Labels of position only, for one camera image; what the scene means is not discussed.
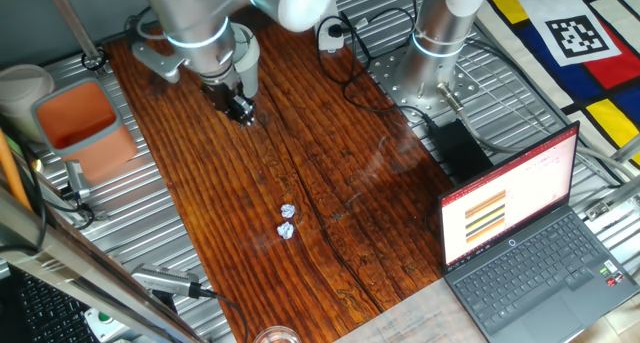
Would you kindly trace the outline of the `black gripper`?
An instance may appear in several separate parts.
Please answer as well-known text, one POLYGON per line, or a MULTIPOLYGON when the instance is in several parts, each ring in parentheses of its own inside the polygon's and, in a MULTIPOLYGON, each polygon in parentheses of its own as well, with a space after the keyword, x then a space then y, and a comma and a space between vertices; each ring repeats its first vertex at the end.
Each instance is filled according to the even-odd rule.
POLYGON ((250 126, 254 122, 255 103, 244 96, 243 83, 240 80, 231 85, 203 84, 201 93, 214 105, 215 109, 223 113, 229 120, 242 126, 250 126))

